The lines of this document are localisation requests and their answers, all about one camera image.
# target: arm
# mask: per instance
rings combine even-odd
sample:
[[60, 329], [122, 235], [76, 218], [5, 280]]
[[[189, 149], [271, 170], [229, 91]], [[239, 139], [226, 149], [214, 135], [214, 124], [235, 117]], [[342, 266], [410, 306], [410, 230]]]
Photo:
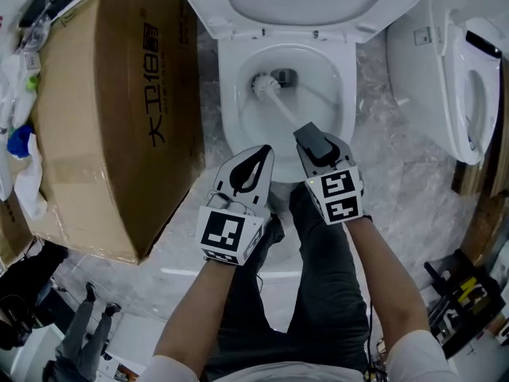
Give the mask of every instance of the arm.
[[235, 266], [209, 260], [166, 323], [154, 355], [173, 358], [200, 375], [223, 318]]
[[346, 222], [382, 324], [387, 352], [412, 331], [429, 331], [428, 315], [413, 279], [367, 218]]

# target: sleeve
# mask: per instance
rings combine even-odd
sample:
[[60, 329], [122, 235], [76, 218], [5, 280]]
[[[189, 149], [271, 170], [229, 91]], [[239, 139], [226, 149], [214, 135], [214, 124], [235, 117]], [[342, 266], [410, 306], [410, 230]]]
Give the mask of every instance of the sleeve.
[[424, 330], [409, 333], [396, 343], [389, 353], [387, 374], [394, 382], [460, 382], [440, 344]]
[[198, 378], [179, 361], [157, 355], [150, 360], [138, 382], [198, 382]]

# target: cardboard box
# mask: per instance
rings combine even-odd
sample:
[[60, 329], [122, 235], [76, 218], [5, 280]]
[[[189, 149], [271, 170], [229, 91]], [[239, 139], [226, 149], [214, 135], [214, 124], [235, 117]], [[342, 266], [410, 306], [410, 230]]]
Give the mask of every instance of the cardboard box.
[[32, 120], [49, 210], [30, 230], [139, 263], [204, 166], [195, 14], [186, 0], [84, 0], [41, 64]]
[[13, 191], [7, 201], [0, 202], [0, 273], [17, 260], [32, 239]]

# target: toilet brush head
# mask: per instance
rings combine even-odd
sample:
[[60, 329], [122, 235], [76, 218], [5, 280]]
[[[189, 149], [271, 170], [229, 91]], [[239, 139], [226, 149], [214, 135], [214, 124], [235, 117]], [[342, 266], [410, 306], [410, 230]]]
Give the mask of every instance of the toilet brush head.
[[251, 87], [253, 88], [253, 92], [260, 100], [264, 100], [266, 98], [267, 89], [273, 90], [276, 94], [278, 94], [279, 89], [281, 89], [279, 82], [264, 72], [254, 76], [253, 80], [251, 81]]

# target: packing tape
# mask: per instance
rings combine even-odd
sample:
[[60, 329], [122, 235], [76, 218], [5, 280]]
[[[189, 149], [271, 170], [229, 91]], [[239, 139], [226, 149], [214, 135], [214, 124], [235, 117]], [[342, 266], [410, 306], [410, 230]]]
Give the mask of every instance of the packing tape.
[[103, 165], [96, 154], [58, 158], [46, 163], [50, 180], [57, 184], [90, 184], [105, 180]]

